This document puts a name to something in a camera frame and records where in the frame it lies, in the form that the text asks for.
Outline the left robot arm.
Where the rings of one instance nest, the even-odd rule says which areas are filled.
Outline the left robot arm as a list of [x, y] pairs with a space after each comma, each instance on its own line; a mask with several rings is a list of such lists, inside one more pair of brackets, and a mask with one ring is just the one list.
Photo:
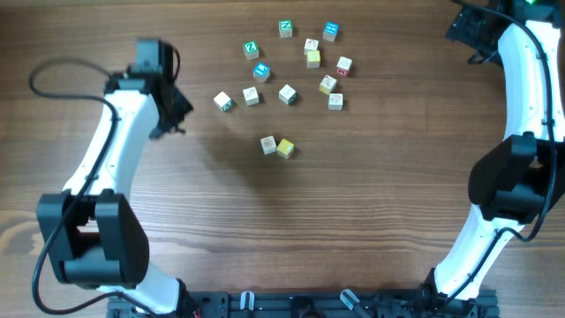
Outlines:
[[62, 284], [120, 298], [153, 317], [191, 314], [196, 306], [185, 285], [150, 263], [129, 198], [147, 141], [176, 129], [192, 105], [173, 79], [156, 73], [114, 74], [100, 101], [105, 108], [80, 166], [61, 193], [44, 194], [37, 205], [45, 245], [32, 278], [35, 305], [46, 314], [71, 312], [41, 300], [41, 269], [50, 261]]

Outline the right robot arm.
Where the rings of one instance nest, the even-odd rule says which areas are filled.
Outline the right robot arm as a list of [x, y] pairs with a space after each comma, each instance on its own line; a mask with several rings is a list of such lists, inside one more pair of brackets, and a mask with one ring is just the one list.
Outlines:
[[557, 0], [460, 2], [446, 36], [475, 54], [469, 64], [504, 71], [502, 142], [471, 170], [470, 214], [445, 259], [429, 273], [414, 309], [432, 317], [486, 315], [480, 285], [511, 239], [531, 242], [564, 194], [564, 109]]

